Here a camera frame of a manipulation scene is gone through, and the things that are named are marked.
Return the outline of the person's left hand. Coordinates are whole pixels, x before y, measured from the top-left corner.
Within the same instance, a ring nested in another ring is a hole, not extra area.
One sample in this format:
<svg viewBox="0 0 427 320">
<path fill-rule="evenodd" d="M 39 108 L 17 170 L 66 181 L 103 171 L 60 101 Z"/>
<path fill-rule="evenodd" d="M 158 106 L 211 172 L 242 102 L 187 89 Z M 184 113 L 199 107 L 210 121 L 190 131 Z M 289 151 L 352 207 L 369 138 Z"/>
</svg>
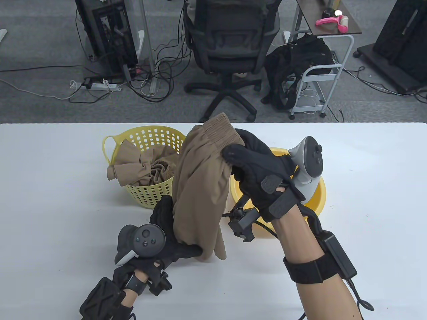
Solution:
<svg viewBox="0 0 427 320">
<path fill-rule="evenodd" d="M 172 262 L 179 259 L 199 257 L 203 253 L 201 247 L 196 244 L 188 245 L 179 243 L 173 230 L 173 199 L 170 195 L 163 196 L 156 204 L 150 217 L 150 223 L 159 226 L 165 233 L 165 246 L 163 250 L 151 258 L 133 258 L 126 266 L 131 266 L 145 273 L 152 282 L 158 282 L 162 270 Z"/>
</svg>

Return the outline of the person's right hand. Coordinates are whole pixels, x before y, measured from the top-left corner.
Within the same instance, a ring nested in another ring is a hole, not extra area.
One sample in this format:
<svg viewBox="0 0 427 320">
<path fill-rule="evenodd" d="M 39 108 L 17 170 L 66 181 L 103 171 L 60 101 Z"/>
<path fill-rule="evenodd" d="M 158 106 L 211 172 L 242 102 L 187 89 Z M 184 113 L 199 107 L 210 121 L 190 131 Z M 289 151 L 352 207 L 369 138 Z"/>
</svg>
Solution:
<svg viewBox="0 0 427 320">
<path fill-rule="evenodd" d="M 254 134 L 236 129 L 244 144 L 224 147 L 221 155 L 232 166 L 239 188 L 258 209 L 264 221 L 283 217 L 296 204 L 305 200 L 291 175 L 296 165 L 290 156 L 276 156 Z"/>
</svg>

